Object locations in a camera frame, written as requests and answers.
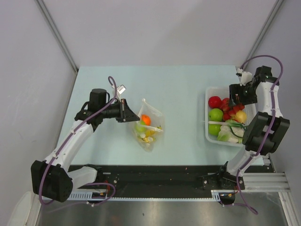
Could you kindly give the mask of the red strawberry bunch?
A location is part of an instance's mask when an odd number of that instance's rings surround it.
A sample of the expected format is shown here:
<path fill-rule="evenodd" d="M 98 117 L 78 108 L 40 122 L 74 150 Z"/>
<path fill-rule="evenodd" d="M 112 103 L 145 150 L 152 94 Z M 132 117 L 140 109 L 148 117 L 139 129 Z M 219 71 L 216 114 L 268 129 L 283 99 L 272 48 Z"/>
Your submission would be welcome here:
<path fill-rule="evenodd" d="M 235 120 L 235 115 L 239 110 L 244 110 L 245 106 L 242 104 L 235 105 L 233 107 L 229 107 L 229 98 L 224 98 L 222 100 L 222 105 L 220 109 L 223 111 L 223 121 L 227 120 Z"/>

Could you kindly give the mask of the orange fruit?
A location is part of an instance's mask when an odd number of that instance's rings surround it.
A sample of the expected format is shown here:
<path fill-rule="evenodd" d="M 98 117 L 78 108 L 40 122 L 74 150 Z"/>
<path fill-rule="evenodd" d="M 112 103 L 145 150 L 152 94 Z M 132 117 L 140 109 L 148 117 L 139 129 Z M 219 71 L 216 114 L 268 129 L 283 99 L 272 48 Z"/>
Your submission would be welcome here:
<path fill-rule="evenodd" d="M 151 125 L 151 118 L 148 115 L 142 114 L 141 120 L 145 123 L 145 125 L 147 125 L 147 126 Z"/>

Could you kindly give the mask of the green pear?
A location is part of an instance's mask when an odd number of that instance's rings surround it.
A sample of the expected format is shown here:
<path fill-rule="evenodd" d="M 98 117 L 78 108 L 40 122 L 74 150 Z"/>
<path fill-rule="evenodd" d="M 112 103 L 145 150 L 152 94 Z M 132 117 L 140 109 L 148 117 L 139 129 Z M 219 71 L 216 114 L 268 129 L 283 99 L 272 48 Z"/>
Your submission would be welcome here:
<path fill-rule="evenodd" d="M 146 126 L 145 122 L 140 120 L 135 125 L 136 132 L 137 133 L 144 133 L 147 130 L 147 128 L 145 126 Z"/>

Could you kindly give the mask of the clear zip top bag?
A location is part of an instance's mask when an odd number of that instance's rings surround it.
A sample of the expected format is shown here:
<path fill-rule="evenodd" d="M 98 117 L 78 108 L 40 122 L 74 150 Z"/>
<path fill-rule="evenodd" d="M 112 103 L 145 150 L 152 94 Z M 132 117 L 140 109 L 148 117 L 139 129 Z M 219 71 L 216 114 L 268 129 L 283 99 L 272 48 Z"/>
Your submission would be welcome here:
<path fill-rule="evenodd" d="M 128 126 L 134 140 L 146 152 L 152 152 L 155 144 L 163 137 L 165 117 L 155 107 L 142 99 L 141 108 L 137 114 L 139 121 L 131 122 Z"/>

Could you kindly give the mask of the yellow banana bunch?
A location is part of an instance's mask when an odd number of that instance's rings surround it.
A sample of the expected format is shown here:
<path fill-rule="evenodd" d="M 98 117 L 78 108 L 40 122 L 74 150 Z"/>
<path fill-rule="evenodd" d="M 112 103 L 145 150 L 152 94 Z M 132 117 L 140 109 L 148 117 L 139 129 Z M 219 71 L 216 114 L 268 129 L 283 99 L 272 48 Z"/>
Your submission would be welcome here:
<path fill-rule="evenodd" d="M 156 141 L 156 137 L 163 133 L 161 126 L 158 127 L 146 127 L 147 130 L 144 133 L 137 133 L 137 138 L 146 144 L 151 144 Z"/>

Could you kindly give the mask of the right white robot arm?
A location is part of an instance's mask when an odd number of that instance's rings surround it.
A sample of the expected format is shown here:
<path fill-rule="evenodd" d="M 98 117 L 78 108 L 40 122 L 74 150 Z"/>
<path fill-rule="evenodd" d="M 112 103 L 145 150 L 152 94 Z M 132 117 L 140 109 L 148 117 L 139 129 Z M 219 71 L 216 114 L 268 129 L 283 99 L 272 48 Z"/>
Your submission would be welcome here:
<path fill-rule="evenodd" d="M 261 66 L 246 84 L 232 84 L 230 104 L 257 104 L 258 112 L 247 126 L 242 143 L 245 146 L 232 160 L 220 168 L 217 184 L 222 189 L 239 186 L 245 170 L 260 156 L 274 153 L 290 126 L 280 111 L 277 92 L 279 79 L 271 68 Z"/>

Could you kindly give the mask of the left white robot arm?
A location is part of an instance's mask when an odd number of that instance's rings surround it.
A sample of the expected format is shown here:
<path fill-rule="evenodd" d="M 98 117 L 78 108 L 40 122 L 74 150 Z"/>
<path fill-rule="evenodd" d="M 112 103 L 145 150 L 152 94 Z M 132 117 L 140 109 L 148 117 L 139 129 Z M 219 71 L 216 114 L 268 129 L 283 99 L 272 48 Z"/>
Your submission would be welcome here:
<path fill-rule="evenodd" d="M 32 186 L 39 196 L 50 201 L 66 201 L 74 189 L 91 185 L 99 188 L 103 185 L 104 177 L 101 169 L 87 164 L 78 170 L 69 172 L 72 160 L 105 119 L 114 118 L 117 122 L 139 121 L 139 117 L 129 108 L 126 99 L 121 94 L 126 90 L 120 85 L 114 90 L 114 96 L 104 89 L 93 89 L 89 100 L 74 118 L 73 126 L 63 142 L 42 161 L 35 161 L 31 166 Z"/>

